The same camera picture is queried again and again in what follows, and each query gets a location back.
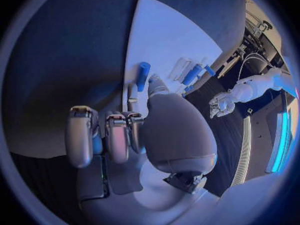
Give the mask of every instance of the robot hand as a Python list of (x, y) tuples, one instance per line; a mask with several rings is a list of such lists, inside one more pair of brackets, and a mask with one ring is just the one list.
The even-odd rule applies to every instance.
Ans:
[(214, 116), (222, 117), (230, 114), (235, 109), (235, 103), (229, 92), (220, 92), (215, 95), (210, 101), (210, 118)]

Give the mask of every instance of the blue light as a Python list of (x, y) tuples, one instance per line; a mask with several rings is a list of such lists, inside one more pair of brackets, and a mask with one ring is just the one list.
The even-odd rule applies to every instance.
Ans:
[(277, 152), (277, 156), (274, 162), (274, 165), (271, 169), (271, 171), (278, 172), (284, 151), (285, 151), (285, 146), (286, 146), (286, 140), (287, 140), (287, 134), (288, 134), (288, 114), (284, 112), (282, 114), (282, 125), (281, 125), (281, 137), (280, 137), (280, 143), (279, 143), (279, 148)]

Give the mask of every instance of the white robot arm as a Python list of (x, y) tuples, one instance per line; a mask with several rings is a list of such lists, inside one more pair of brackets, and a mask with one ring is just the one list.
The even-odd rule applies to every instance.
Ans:
[(262, 96), (267, 89), (285, 90), (296, 97), (292, 76), (280, 68), (271, 68), (266, 74), (254, 75), (236, 82), (233, 89), (221, 92), (210, 100), (210, 118), (222, 117), (235, 109), (235, 103), (246, 103)]

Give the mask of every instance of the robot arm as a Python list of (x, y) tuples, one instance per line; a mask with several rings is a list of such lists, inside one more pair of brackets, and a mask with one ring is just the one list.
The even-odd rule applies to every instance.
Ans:
[(246, 103), (261, 97), (267, 89), (285, 90), (296, 97), (292, 76), (280, 68), (271, 68), (266, 74), (250, 76), (236, 82), (233, 89), (221, 92), (210, 100), (210, 118), (222, 117), (235, 109), (235, 103)]

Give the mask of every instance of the gray fabric surface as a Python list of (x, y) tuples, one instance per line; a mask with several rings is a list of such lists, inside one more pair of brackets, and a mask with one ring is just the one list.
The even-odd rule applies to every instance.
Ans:
[[(65, 154), (69, 108), (117, 110), (137, 0), (49, 0), (13, 51), (4, 83), (5, 134), (12, 152)], [(243, 33), (245, 0), (159, 0), (229, 51)]]

